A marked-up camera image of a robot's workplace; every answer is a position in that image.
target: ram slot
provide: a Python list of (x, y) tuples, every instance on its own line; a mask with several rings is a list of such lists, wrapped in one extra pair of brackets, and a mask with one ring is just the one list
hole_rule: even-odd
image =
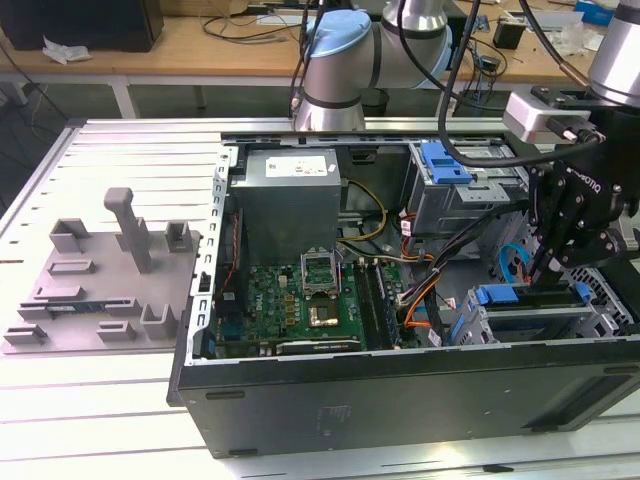
[(353, 276), (367, 350), (384, 350), (391, 346), (375, 271), (367, 265), (354, 265)]

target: red wire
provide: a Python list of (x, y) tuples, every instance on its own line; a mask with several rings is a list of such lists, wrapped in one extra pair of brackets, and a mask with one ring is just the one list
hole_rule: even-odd
[(238, 214), (233, 217), (233, 263), (231, 264), (231, 269), (227, 274), (227, 278), (220, 289), (220, 293), (224, 292), (231, 281), (231, 277), (233, 276), (234, 270), (238, 268)]

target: black box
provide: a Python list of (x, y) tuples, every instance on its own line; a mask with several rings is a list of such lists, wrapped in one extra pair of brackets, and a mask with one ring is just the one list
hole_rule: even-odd
[(518, 48), (522, 33), (527, 26), (524, 23), (498, 22), (496, 33), (493, 36), (493, 44), (496, 48), (515, 50)]
[(46, 36), (89, 51), (148, 52), (164, 19), (159, 0), (3, 0), (0, 25), (16, 50), (39, 50)]

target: yellow wire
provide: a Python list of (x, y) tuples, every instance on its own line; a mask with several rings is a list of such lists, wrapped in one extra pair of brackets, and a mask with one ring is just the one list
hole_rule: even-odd
[(341, 237), (341, 238), (338, 238), (338, 241), (359, 242), (361, 240), (368, 240), (371, 237), (375, 237), (376, 235), (378, 235), (380, 232), (384, 230), (384, 227), (387, 224), (387, 210), (384, 208), (384, 205), (382, 204), (380, 199), (376, 197), (375, 194), (371, 190), (369, 190), (367, 187), (365, 187), (362, 183), (356, 180), (350, 180), (350, 179), (347, 179), (347, 182), (357, 185), (362, 190), (364, 190), (367, 195), (373, 198), (373, 200), (380, 207), (380, 211), (382, 212), (382, 221), (378, 224), (378, 228), (376, 228), (371, 233), (367, 233), (365, 235), (358, 235), (357, 237)]

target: blue latch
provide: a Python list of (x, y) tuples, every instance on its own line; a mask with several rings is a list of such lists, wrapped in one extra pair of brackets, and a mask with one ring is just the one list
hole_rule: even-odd
[(518, 295), (511, 285), (483, 285), (476, 288), (475, 294), (480, 305), (519, 302)]
[(431, 170), (434, 183), (466, 184), (473, 180), (473, 177), (447, 153), (440, 142), (422, 144), (422, 161)]
[(573, 286), (584, 304), (589, 303), (589, 300), (591, 300), (591, 289), (589, 286), (584, 282), (576, 282)]

